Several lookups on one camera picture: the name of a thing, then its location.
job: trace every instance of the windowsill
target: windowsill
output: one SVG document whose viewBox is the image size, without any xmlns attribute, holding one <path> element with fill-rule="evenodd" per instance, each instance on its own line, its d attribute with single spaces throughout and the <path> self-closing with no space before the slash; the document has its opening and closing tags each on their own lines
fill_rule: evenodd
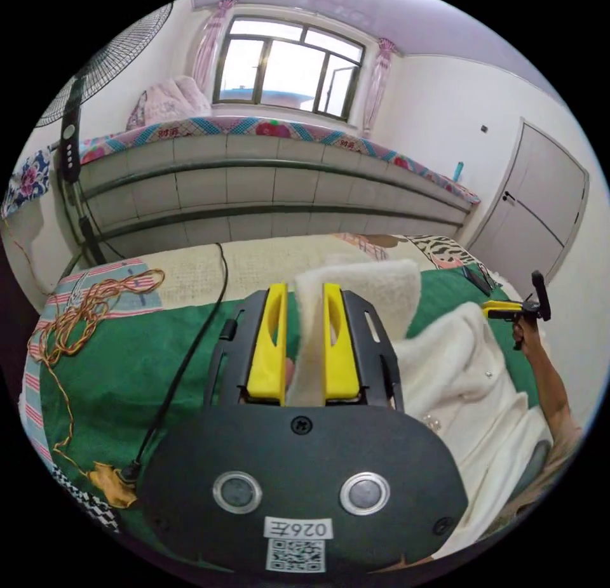
<svg viewBox="0 0 610 588">
<path fill-rule="evenodd" d="M 278 120 L 285 120 L 286 122 L 313 124 L 315 126 L 349 133 L 350 135 L 360 136 L 360 129 L 353 124 L 289 108 L 252 104 L 214 104 L 212 105 L 212 114 L 214 116 L 277 118 Z"/>
</svg>

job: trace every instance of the fan grille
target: fan grille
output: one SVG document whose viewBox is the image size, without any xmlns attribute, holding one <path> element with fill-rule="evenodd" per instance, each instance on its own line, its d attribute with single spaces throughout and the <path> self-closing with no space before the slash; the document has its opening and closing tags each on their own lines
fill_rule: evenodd
<svg viewBox="0 0 610 588">
<path fill-rule="evenodd" d="M 59 91 L 40 117 L 36 127 L 46 126 L 62 118 L 66 105 L 77 107 L 98 93 L 120 74 L 150 44 L 167 21 L 173 4 L 167 4 L 122 31 L 92 56 L 77 74 Z M 78 101 L 68 104 L 70 91 L 77 77 L 82 78 Z"/>
</svg>

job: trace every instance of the pink curtain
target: pink curtain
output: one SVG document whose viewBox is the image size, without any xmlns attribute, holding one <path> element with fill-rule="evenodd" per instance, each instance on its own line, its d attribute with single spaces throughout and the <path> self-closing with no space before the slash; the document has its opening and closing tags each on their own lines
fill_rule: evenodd
<svg viewBox="0 0 610 588">
<path fill-rule="evenodd" d="M 191 74 L 200 91 L 205 90 L 205 83 L 210 76 L 214 49 L 220 38 L 224 26 L 224 20 L 229 10 L 237 3 L 237 0 L 220 0 L 218 8 L 206 21 L 203 28 L 203 38 L 195 55 L 193 73 Z"/>
<path fill-rule="evenodd" d="M 383 99 L 383 93 L 386 90 L 386 84 L 388 83 L 388 76 L 390 75 L 390 68 L 392 66 L 392 53 L 396 52 L 396 46 L 386 40 L 384 37 L 378 40 L 379 52 L 375 59 L 375 65 L 373 66 L 373 73 L 370 79 L 369 94 L 367 101 L 364 105 L 364 121 L 363 121 L 363 133 L 364 137 L 370 135 L 370 131 L 375 123 L 375 118 L 379 112 L 379 106 Z"/>
</svg>

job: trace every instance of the black cable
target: black cable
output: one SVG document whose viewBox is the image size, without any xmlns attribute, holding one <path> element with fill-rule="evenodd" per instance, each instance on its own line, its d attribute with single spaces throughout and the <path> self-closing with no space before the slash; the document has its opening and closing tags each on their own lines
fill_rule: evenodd
<svg viewBox="0 0 610 588">
<path fill-rule="evenodd" d="M 87 199 L 85 199 L 85 193 L 83 192 L 83 187 L 81 186 L 81 181 L 78 180 L 76 182 L 78 184 L 78 188 L 81 191 L 81 197 L 83 197 L 83 202 L 85 203 L 85 206 L 87 207 L 87 211 L 89 212 L 89 217 L 91 218 L 91 221 L 93 222 L 93 225 L 95 226 L 95 228 L 97 229 L 97 234 L 102 237 L 102 231 L 99 227 L 99 224 L 97 223 L 97 221 L 95 220 L 95 218 L 93 217 L 93 212 L 91 211 L 91 208 L 89 207 L 89 201 L 87 201 Z M 110 245 L 110 243 L 108 243 L 108 241 L 102 241 L 102 243 L 105 243 L 106 245 L 108 245 L 108 247 L 115 253 L 117 254 L 117 256 L 122 259 L 122 260 L 126 260 L 127 258 L 125 258 L 125 256 L 120 253 L 119 251 L 116 251 L 114 249 L 114 247 L 112 247 L 112 245 Z"/>
<path fill-rule="evenodd" d="M 199 330 L 199 332 L 195 336 L 193 342 L 191 343 L 190 349 L 187 351 L 186 355 L 184 356 L 184 359 L 182 360 L 182 363 L 180 364 L 180 367 L 178 368 L 178 371 L 176 372 L 176 374 L 172 380 L 172 383 L 170 384 L 170 388 L 167 390 L 167 393 L 165 394 L 165 399 L 163 400 L 161 406 L 159 407 L 159 410 L 157 411 L 157 414 L 156 414 L 155 418 L 153 419 L 151 426 L 149 427 L 146 435 L 144 436 L 144 440 L 142 440 L 142 445 L 140 446 L 140 450 L 138 451 L 136 458 L 124 470 L 121 471 L 121 477 L 127 483 L 136 482 L 138 475 L 140 473 L 140 468 L 142 467 L 142 456 L 143 456 L 144 452 L 146 451 L 146 447 L 148 446 L 148 444 L 149 444 L 151 438 L 154 436 L 155 432 L 159 429 L 159 427 L 163 423 L 163 419 L 165 418 L 165 415 L 167 414 L 170 404 L 172 403 L 172 399 L 174 397 L 174 394 L 176 393 L 176 390 L 178 389 L 180 380 L 182 379 L 182 376 L 184 375 L 186 368 L 188 367 L 191 359 L 193 358 L 193 355 L 197 349 L 197 346 L 199 346 L 199 343 L 201 342 L 203 335 L 208 331 L 210 324 L 212 323 L 212 320 L 214 319 L 214 317 L 216 316 L 216 313 L 218 313 L 218 310 L 220 309 L 220 305 L 222 303 L 222 299 L 224 298 L 224 294 L 227 290 L 227 284 L 229 282 L 229 267 L 227 266 L 227 260 L 224 257 L 224 250 L 222 249 L 222 245 L 220 243 L 216 243 L 216 245 L 220 249 L 220 257 L 222 259 L 222 263 L 224 264 L 224 281 L 222 284 L 222 289 L 220 291 L 220 295 L 218 296 L 218 299 L 216 300 L 216 303 L 214 304 L 214 307 L 213 307 L 211 313 L 208 315 L 208 318 L 205 320 L 205 322 L 203 323 L 203 326 L 201 326 L 201 329 Z"/>
</svg>

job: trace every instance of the orange wire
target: orange wire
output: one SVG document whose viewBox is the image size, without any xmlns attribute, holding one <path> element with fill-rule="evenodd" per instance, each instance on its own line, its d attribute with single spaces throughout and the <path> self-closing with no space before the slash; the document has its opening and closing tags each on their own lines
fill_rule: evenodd
<svg viewBox="0 0 610 588">
<path fill-rule="evenodd" d="M 25 256 L 25 259 L 27 260 L 27 265 L 30 267 L 30 272 L 32 273 L 32 277 L 34 278 L 34 284 L 36 285 L 36 287 L 38 288 L 38 291 L 43 295 L 46 296 L 47 298 L 49 296 L 52 296 L 53 293 L 50 291 L 44 291 L 43 290 L 43 286 L 41 285 L 41 283 L 38 281 L 38 277 L 36 276 L 36 273 L 34 272 L 34 266 L 32 265 L 32 260 L 30 260 L 30 256 L 28 256 L 27 252 L 24 250 L 23 246 L 17 241 L 17 239 L 15 239 L 14 235 L 13 235 L 13 231 L 11 230 L 11 227 L 8 225 L 8 222 L 5 218 L 3 218 L 4 223 L 6 224 L 6 230 L 8 231 L 8 235 L 11 238 L 11 240 L 13 241 L 13 243 L 15 245 L 17 245 L 17 247 L 19 247 L 19 249 L 21 250 L 21 253 L 23 253 L 23 255 Z"/>
<path fill-rule="evenodd" d="M 151 277 L 153 275 L 158 275 L 159 279 L 156 281 L 153 280 L 152 283 L 146 285 L 138 285 L 138 282 L 141 279 Z M 78 466 L 78 464 L 73 461 L 73 459 L 68 457 L 63 450 L 61 450 L 70 444 L 72 437 L 74 436 L 74 415 L 72 413 L 72 407 L 68 394 L 62 387 L 62 384 L 59 382 L 53 367 L 57 365 L 63 356 L 76 355 L 85 346 L 85 343 L 87 343 L 95 332 L 99 322 L 106 317 L 108 311 L 110 310 L 110 302 L 112 300 L 118 301 L 121 294 L 126 291 L 130 291 L 135 294 L 150 293 L 156 290 L 164 280 L 165 273 L 160 269 L 150 269 L 141 274 L 130 275 L 120 280 L 105 279 L 91 286 L 79 306 L 68 307 L 61 315 L 59 314 L 59 303 L 57 302 L 57 297 L 55 297 L 57 305 L 55 319 L 43 326 L 40 326 L 39 328 L 36 328 L 27 343 L 28 353 L 36 361 L 43 363 L 55 380 L 57 387 L 64 397 L 68 416 L 70 417 L 68 435 L 63 441 L 57 442 L 53 446 L 53 451 L 72 463 L 84 476 L 87 476 L 87 473 L 84 472 Z M 85 322 L 83 333 L 78 340 L 73 343 L 69 343 L 70 335 L 74 331 L 75 327 L 82 321 Z M 37 349 L 35 350 L 32 346 L 32 339 L 39 332 L 40 338 L 38 340 Z M 55 338 L 50 344 L 52 334 L 55 334 Z"/>
</svg>

